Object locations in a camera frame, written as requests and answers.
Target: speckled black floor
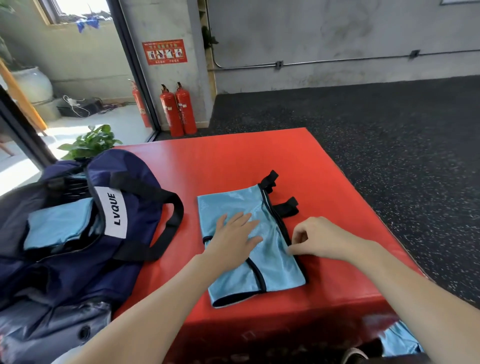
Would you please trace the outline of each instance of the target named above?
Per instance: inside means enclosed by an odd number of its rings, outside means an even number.
[[[297,127],[432,279],[480,307],[480,76],[219,95],[197,136]]]

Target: sunlit floor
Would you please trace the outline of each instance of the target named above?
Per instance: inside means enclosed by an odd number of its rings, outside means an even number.
[[[63,117],[48,123],[45,131],[47,136],[41,136],[43,141],[58,159],[67,152],[57,149],[64,143],[73,143],[77,136],[89,131],[89,125],[100,126],[110,124],[115,138],[124,144],[144,143],[152,129],[145,128],[136,105],[128,105],[114,109],[105,114],[95,114],[88,118]],[[26,157],[15,142],[5,145],[15,154],[10,157],[0,149],[0,196],[15,187],[35,182],[40,177],[40,171]]]

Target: hand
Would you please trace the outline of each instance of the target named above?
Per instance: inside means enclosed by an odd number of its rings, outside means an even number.
[[[292,255],[312,254],[350,261],[365,242],[327,218],[308,218],[293,230],[292,245],[287,251]]]
[[[248,238],[260,222],[259,220],[249,222],[250,217],[252,214],[244,215],[243,212],[239,212],[224,225],[227,219],[225,214],[216,222],[215,235],[203,254],[212,258],[212,263],[218,265],[222,273],[237,268],[247,260],[252,249],[263,240],[261,236]]]

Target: red fire extinguisher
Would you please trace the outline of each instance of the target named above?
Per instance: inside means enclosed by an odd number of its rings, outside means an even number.
[[[193,116],[192,102],[190,101],[190,93],[185,90],[180,82],[177,82],[177,98],[180,115],[183,121],[183,128],[186,134],[195,134],[197,132],[197,125],[195,124],[195,117]]]
[[[183,128],[175,95],[170,92],[164,84],[162,84],[162,87],[163,89],[162,94],[160,95],[160,100],[162,101],[163,110],[167,117],[170,133],[172,136],[183,136]]]
[[[137,84],[135,83],[134,80],[130,80],[132,82],[132,95],[133,98],[135,99],[135,102],[137,103],[138,110],[140,111],[140,115],[142,117],[142,120],[144,121],[145,128],[151,128],[152,126],[150,125],[150,119],[148,118],[148,115],[145,111],[145,105],[144,102],[142,101],[142,97],[140,96],[140,91],[138,91]]]

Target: red mat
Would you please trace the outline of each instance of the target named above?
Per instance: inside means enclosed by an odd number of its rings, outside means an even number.
[[[130,299],[117,312],[156,290],[204,250],[196,197],[253,186],[275,170],[273,204],[295,196],[300,213],[285,219],[290,236],[297,223],[325,216],[365,239],[375,240],[409,267],[415,263],[370,206],[304,128],[228,134],[123,146],[144,160],[162,188],[177,193],[185,217],[163,257],[145,264]],[[166,206],[162,222],[172,211]],[[156,239],[163,230],[159,225]],[[321,342],[351,346],[371,340],[396,316],[374,285],[348,263],[300,258],[309,283],[214,309],[205,293],[166,360],[246,352],[269,342]]]

